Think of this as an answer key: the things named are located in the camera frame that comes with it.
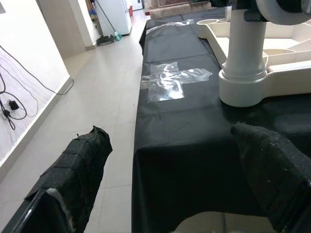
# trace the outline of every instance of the black cable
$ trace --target black cable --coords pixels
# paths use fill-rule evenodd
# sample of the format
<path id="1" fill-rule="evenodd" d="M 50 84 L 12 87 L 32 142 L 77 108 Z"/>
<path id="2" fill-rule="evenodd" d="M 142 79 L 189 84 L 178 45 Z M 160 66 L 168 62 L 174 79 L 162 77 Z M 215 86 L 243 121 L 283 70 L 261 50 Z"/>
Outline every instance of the black cable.
<path id="1" fill-rule="evenodd" d="M 27 110 L 26 110 L 24 104 L 15 95 L 13 95 L 13 94 L 11 94 L 9 92 L 4 92 L 3 94 L 7 94 L 7 95 L 10 95 L 10 96 L 14 97 L 20 103 L 20 105 L 23 107 L 23 110 L 25 111 L 25 115 L 22 118 L 13 117 L 13 116 L 11 116 L 11 114 L 9 114 L 9 117 L 14 119 L 14 120 L 23 120 L 23 119 L 25 119 L 26 116 L 27 116 Z"/>
<path id="2" fill-rule="evenodd" d="M 6 86 L 5 86 L 5 82 L 4 82 L 4 79 L 3 79 L 2 75 L 1 75 L 1 73 L 0 73 L 0 79 L 2 80 L 2 83 L 3 83 L 3 91 L 0 91 L 0 94 L 2 94 L 3 92 L 5 92 Z"/>
<path id="3" fill-rule="evenodd" d="M 33 94 L 17 78 L 15 78 L 6 68 L 4 68 L 1 65 L 1 63 L 0 63 L 0 67 L 2 69 L 4 69 L 8 73 L 8 75 L 10 75 L 13 79 L 15 79 L 32 96 L 32 98 L 37 102 L 36 113 L 33 116 L 30 116 L 30 115 L 27 114 L 28 117 L 35 117 L 38 114 L 38 111 L 39 111 L 39 102 L 38 102 L 38 100 L 33 96 Z"/>
<path id="4" fill-rule="evenodd" d="M 13 121 L 9 118 L 9 113 L 8 113 L 8 111 L 4 108 L 1 99 L 0 99 L 0 107 L 1 107 L 1 110 L 2 110 L 2 113 L 4 114 L 4 116 L 8 119 L 9 124 L 10 124 L 12 130 L 15 130 L 15 129 L 16 129 L 16 126 L 15 126 L 15 124 L 13 123 Z"/>
<path id="5" fill-rule="evenodd" d="M 45 89 L 53 92 L 54 94 L 56 95 L 59 95 L 59 96 L 63 96 L 65 94 L 67 94 L 71 89 L 72 87 L 74 86 L 74 80 L 72 79 L 72 84 L 70 86 L 70 88 L 65 92 L 65 93 L 57 93 L 51 89 L 49 89 L 47 86 L 45 86 L 35 75 L 33 75 L 30 71 L 28 71 L 13 55 L 11 55 L 8 51 L 6 51 L 1 45 L 0 45 L 0 48 L 6 52 L 11 58 L 13 58 L 29 75 L 31 75 L 34 79 L 36 79 Z"/>

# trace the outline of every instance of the power adapter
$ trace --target power adapter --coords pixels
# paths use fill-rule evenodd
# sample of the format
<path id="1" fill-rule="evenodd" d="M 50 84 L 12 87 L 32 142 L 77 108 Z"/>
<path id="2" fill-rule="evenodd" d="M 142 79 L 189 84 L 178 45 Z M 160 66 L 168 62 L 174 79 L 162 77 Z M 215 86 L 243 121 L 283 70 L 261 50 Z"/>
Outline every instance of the power adapter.
<path id="1" fill-rule="evenodd" d="M 10 116 L 10 111 L 4 109 L 3 111 L 0 111 L 0 116 L 3 118 L 3 120 L 6 120 Z"/>
<path id="2" fill-rule="evenodd" d="M 11 110 L 19 109 L 19 106 L 18 106 L 18 104 L 16 103 L 15 100 L 13 100 L 13 101 L 9 100 L 9 106 L 10 106 Z"/>

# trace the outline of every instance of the clear tape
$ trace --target clear tape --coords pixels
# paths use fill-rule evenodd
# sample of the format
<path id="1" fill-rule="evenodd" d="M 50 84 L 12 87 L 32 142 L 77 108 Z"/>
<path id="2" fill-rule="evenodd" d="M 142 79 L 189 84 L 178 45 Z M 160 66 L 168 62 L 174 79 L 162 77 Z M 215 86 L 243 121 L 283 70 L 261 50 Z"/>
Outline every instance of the clear tape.
<path id="1" fill-rule="evenodd" d="M 179 71 L 178 69 L 178 63 L 173 62 L 169 64 L 160 64 L 160 65 L 150 65 L 150 73 L 151 74 L 157 74 L 157 73 L 163 73 L 163 72 L 172 72 L 172 71 Z"/>
<path id="2" fill-rule="evenodd" d="M 154 81 L 157 80 L 178 80 L 181 84 L 203 82 L 208 81 L 211 75 L 212 73 L 206 69 L 188 69 L 182 71 L 156 73 L 143 76 L 140 88 L 149 88 L 153 85 Z"/>
<path id="3" fill-rule="evenodd" d="M 160 26 L 156 26 L 154 28 L 148 29 L 146 31 L 146 34 L 149 34 L 150 32 L 153 32 L 154 30 L 157 30 L 157 29 L 165 27 L 165 26 L 186 26 L 186 25 L 190 25 L 190 24 L 194 24 L 194 20 L 193 19 L 187 19 L 187 20 L 182 21 L 182 22 L 165 23 L 165 24 L 162 24 Z"/>
<path id="4" fill-rule="evenodd" d="M 148 102 L 184 98 L 184 91 L 178 80 L 155 80 L 149 87 Z"/>
<path id="5" fill-rule="evenodd" d="M 148 102 L 181 99 L 185 97 L 182 84 L 208 81 L 211 75 L 206 69 L 155 73 L 143 76 L 147 81 L 140 88 L 149 89 Z"/>

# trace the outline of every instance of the table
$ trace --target table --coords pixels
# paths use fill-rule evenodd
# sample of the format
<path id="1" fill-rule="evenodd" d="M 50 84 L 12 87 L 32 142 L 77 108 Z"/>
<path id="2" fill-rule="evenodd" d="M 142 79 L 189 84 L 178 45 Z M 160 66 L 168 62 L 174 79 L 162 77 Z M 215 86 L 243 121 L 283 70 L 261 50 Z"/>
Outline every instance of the table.
<path id="1" fill-rule="evenodd" d="M 149 20 L 145 30 L 165 22 L 223 18 L 224 9 Z M 230 127 L 259 125 L 286 135 L 310 155 L 311 95 L 274 97 L 250 108 L 219 99 L 220 67 L 195 25 L 162 27 L 146 35 L 142 75 L 150 64 L 178 62 L 179 70 L 204 68 L 209 81 L 184 84 L 185 98 L 147 102 L 139 94 L 132 186 L 132 232 L 170 232 L 205 211 L 265 216 L 244 175 Z"/>

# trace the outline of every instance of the white cylindrical post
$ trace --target white cylindrical post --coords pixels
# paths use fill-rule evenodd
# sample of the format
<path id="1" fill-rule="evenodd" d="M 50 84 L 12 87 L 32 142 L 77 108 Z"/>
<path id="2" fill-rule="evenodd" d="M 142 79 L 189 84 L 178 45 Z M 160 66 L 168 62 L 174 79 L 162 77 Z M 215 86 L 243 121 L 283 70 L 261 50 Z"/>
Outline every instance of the white cylindrical post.
<path id="1" fill-rule="evenodd" d="M 265 97 L 262 50 L 266 22 L 247 22 L 244 12 L 231 13 L 229 53 L 219 73 L 220 98 L 234 107 L 249 107 Z"/>

